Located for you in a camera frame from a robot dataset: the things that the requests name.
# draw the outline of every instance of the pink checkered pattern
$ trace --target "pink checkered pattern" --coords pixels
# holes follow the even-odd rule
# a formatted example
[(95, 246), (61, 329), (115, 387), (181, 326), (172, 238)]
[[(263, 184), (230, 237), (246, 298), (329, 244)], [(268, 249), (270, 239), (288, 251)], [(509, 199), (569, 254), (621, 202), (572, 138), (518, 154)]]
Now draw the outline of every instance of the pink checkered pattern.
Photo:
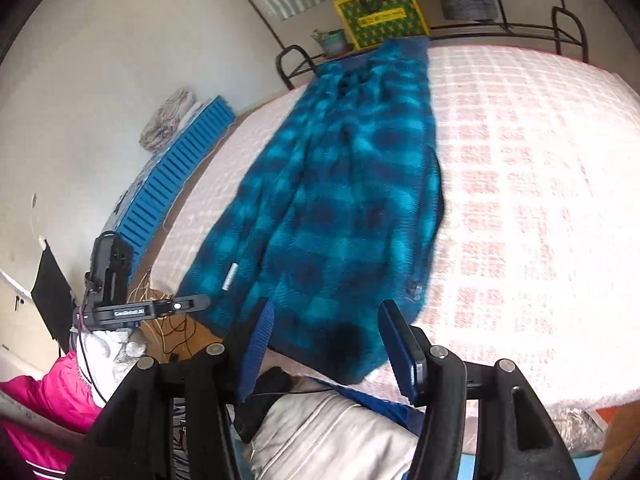
[[(547, 406), (640, 399), (637, 95), (614, 75), (533, 50), (429, 56), (446, 216), (415, 324), (464, 360), (513, 359)], [(220, 149), (160, 251), (154, 288), (175, 292), (300, 95), (253, 113)], [(406, 401), (388, 364), (358, 387)]]

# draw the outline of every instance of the blue gripper pad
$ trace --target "blue gripper pad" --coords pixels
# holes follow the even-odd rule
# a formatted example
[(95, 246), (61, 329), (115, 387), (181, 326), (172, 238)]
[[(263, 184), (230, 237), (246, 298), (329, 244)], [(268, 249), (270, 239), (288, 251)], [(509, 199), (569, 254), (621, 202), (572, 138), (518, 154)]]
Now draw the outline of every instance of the blue gripper pad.
[(236, 390), (240, 403), (244, 402), (255, 388), (255, 381), (258, 380), (258, 373), (260, 373), (262, 359), (267, 351), (274, 321), (275, 310), (273, 303), (271, 303), (271, 300), (267, 300), (242, 357), (238, 389)]
[(395, 301), (385, 300), (380, 303), (378, 331), (400, 393), (415, 404), (418, 396), (426, 389), (427, 358)]

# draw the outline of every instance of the beige fabric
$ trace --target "beige fabric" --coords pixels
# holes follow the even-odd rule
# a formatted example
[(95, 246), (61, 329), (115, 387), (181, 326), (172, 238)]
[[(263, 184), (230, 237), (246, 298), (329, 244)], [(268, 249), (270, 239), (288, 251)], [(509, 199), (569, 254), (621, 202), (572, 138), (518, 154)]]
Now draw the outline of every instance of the beige fabric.
[(286, 395), (269, 410), (246, 458), (256, 480), (400, 480), (417, 441), (336, 392)]

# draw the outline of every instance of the black cable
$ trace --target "black cable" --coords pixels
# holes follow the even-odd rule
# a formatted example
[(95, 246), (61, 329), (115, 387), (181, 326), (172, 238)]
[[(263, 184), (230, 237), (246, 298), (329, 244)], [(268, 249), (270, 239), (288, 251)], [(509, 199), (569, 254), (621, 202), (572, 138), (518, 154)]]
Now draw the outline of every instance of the black cable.
[(89, 361), (86, 358), (86, 353), (84, 352), (84, 343), (82, 342), (82, 327), (80, 327), (80, 331), (78, 332), (78, 339), (80, 340), (80, 349), (82, 351), (82, 358), (84, 359), (84, 365), (86, 366), (86, 373), (89, 375), (89, 382), (95, 388), (96, 393), (102, 399), (102, 402), (107, 404), (107, 399), (104, 398), (103, 394), (100, 393), (98, 386), (96, 386), (94, 378), (91, 375), (91, 369), (89, 368)]
[(163, 318), (162, 322), (164, 322), (164, 320), (167, 318), (169, 319), (169, 326), (171, 327), (171, 331), (164, 334), (165, 337), (174, 332), (184, 332), (185, 330), (187, 330), (187, 316), (184, 316), (183, 320), (178, 323), (178, 326), (174, 326), (174, 324), (171, 322), (171, 316)]
[(193, 357), (193, 352), (191, 351), (191, 348), (189, 346), (189, 339), (185, 339), (184, 340), (184, 344), (187, 347), (187, 352), (189, 352), (189, 357)]
[(198, 327), (197, 327), (196, 322), (195, 322), (195, 320), (194, 320), (194, 321), (193, 321), (193, 332), (191, 332), (190, 336), (185, 337), (184, 341), (180, 341), (176, 346), (174, 346), (173, 348), (171, 348), (171, 350), (169, 350), (168, 352), (165, 352), (165, 355), (166, 355), (166, 354), (171, 355), (172, 353), (174, 353), (174, 350), (175, 350), (176, 348), (178, 348), (178, 346), (181, 346), (181, 345), (184, 345), (184, 344), (187, 344), (187, 345), (188, 345), (189, 340), (190, 340), (190, 339), (195, 335), (195, 333), (197, 332), (197, 330), (198, 330)]

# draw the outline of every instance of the white wall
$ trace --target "white wall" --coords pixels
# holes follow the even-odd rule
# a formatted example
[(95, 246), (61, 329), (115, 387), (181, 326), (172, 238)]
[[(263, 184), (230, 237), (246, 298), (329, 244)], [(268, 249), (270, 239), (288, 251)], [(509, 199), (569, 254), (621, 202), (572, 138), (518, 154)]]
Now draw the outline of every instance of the white wall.
[(0, 268), (33, 285), (37, 193), (34, 234), (81, 294), (153, 111), (185, 84), (236, 110), (264, 99), (277, 52), (244, 0), (45, 0), (0, 66)]

